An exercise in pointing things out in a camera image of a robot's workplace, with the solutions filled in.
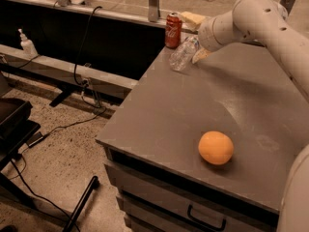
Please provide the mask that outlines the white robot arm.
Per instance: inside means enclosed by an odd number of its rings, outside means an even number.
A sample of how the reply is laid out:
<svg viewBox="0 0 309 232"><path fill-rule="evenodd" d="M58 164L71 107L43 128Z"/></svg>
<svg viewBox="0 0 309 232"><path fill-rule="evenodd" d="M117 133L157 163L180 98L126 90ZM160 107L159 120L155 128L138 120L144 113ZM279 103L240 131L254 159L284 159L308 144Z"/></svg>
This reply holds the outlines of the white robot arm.
<svg viewBox="0 0 309 232"><path fill-rule="evenodd" d="M289 26L287 14L273 0L237 0L228 13L202 21L198 41L209 52L258 41L309 101L309 39ZM309 232L309 145L291 166L276 232Z"/></svg>

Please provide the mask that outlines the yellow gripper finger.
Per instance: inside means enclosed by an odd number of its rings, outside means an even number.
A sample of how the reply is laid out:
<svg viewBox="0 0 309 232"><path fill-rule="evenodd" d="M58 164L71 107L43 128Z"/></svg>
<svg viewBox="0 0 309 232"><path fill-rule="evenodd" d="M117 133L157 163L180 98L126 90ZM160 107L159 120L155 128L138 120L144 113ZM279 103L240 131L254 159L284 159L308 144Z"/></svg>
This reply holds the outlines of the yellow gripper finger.
<svg viewBox="0 0 309 232"><path fill-rule="evenodd" d="M194 14L191 12L182 12L181 18L187 28L191 31L196 31L201 23L206 19L204 15L201 14Z"/></svg>
<svg viewBox="0 0 309 232"><path fill-rule="evenodd" d="M195 54L194 56L192 57L192 60L191 62L193 64L196 64L198 61L204 59L204 58L207 58L209 55L211 55L211 52L208 51L207 49L205 48L200 48Z"/></svg>

